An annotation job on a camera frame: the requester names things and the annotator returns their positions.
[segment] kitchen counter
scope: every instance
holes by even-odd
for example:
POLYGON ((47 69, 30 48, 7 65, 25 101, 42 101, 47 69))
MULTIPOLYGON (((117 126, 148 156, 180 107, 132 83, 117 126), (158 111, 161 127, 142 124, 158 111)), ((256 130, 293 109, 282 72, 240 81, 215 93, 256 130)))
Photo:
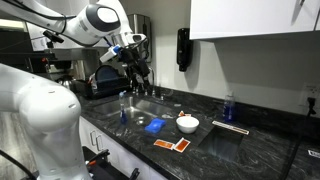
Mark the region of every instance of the kitchen counter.
MULTIPOLYGON (((143 95, 139 95, 139 98, 157 102, 173 109, 166 114, 173 118, 163 118, 165 116, 159 115, 159 118, 165 119, 167 124, 158 134, 144 131, 143 126, 137 128, 137 125, 130 119, 126 125, 121 125, 119 119, 110 119, 106 117, 105 113, 95 110, 96 106, 117 100, 118 96, 99 100, 86 100, 79 97, 82 105, 81 116, 168 179, 280 179, 294 146, 293 138, 289 135, 262 130, 238 122, 232 123, 234 126, 250 131, 250 133, 242 138, 235 158, 232 161, 224 160, 209 155, 198 147, 214 128, 212 121, 221 121, 221 103, 214 101, 204 103, 201 98, 191 99, 188 96, 164 102, 143 95), (181 106, 175 107, 174 103, 179 103, 181 106), (178 130, 175 120, 181 110, 199 119, 200 125, 194 134, 183 134, 178 130), (181 137, 191 141, 183 153, 153 145, 156 139, 176 143, 181 137)), ((312 147, 316 148, 314 150, 320 150, 319 146, 312 147)), ((298 158, 301 160, 310 158, 303 149, 299 152, 297 160, 295 160, 297 165, 294 168, 301 172, 305 171, 306 167, 312 167, 315 160, 312 158, 309 161, 304 161, 303 166, 299 166, 298 158)), ((292 171, 289 174, 289 179, 319 177, 320 172, 317 171, 319 166, 320 163, 316 165, 316 168, 311 169, 312 176, 308 175, 310 172, 296 173, 296 171, 292 171)))

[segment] black countertop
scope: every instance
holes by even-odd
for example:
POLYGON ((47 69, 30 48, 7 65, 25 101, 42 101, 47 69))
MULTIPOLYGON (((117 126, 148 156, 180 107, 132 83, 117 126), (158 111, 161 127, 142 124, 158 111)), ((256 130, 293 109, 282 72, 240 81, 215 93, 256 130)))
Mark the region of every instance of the black countertop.
MULTIPOLYGON (((119 119, 108 118, 105 113, 96 110, 97 106, 117 100, 118 96, 99 100, 79 97, 82 105, 81 116, 168 179, 280 179, 293 150, 293 138, 287 134, 234 122, 234 126, 250 131, 249 135, 243 136, 234 160, 228 161, 209 155, 198 146, 214 128, 212 121, 221 121, 221 103, 204 103, 201 98, 191 99, 188 96, 164 102, 143 95, 138 98, 173 109, 167 113, 173 118, 159 115, 167 124, 158 134, 144 131, 143 126, 137 126, 130 119, 126 125, 121 125, 119 119), (175 107, 174 103, 180 103, 181 107, 175 107), (178 130, 175 120, 181 110, 191 113, 200 121, 194 134, 183 134, 178 130), (182 137, 191 141, 183 153, 153 145, 156 139, 176 143, 182 137)), ((308 148, 320 151, 320 147, 314 143, 303 144, 288 179, 319 179, 320 159, 308 156, 308 148)))

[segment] wall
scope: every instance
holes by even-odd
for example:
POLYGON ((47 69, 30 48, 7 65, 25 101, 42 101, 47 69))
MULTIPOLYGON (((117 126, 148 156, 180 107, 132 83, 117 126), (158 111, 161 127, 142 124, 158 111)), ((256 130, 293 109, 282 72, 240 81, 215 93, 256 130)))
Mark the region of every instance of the wall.
POLYGON ((177 30, 190 25, 190 0, 122 0, 127 14, 151 17, 156 84, 243 103, 306 113, 298 106, 304 82, 320 83, 318 33, 195 41, 186 73, 176 64, 177 30))

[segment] bowl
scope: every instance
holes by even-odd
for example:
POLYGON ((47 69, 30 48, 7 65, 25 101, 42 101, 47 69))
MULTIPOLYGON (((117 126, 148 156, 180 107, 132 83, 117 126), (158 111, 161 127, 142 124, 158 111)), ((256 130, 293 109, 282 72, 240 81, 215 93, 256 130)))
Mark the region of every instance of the bowl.
POLYGON ((179 117, 176 122, 179 130, 186 134, 195 132, 199 126, 199 120, 190 116, 179 117))

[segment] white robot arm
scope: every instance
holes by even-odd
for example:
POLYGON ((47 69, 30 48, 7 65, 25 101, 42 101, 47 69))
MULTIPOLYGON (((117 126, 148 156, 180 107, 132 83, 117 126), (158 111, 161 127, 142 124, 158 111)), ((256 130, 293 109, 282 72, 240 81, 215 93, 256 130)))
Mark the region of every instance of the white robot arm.
MULTIPOLYGON (((33 0, 0 0, 0 10, 63 34, 83 46, 111 36, 126 48, 146 38, 132 34, 118 0, 90 4, 74 18, 33 0)), ((0 83, 0 111, 20 114, 39 170, 38 180, 91 180, 81 149, 81 107, 77 97, 57 83, 3 64, 0 83)))

